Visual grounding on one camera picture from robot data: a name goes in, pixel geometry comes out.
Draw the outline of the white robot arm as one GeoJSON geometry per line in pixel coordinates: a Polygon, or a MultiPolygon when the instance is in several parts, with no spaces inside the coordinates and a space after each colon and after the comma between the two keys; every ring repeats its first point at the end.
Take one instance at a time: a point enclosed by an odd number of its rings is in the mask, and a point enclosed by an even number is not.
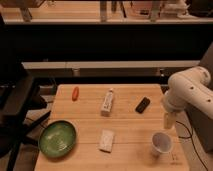
{"type": "Polygon", "coordinates": [[[209,71],[200,66],[176,72],[169,77],[169,89],[162,98],[162,105],[166,110],[165,129],[173,127],[177,114],[182,112],[188,104],[213,119],[213,91],[208,88],[210,81],[209,71]]]}

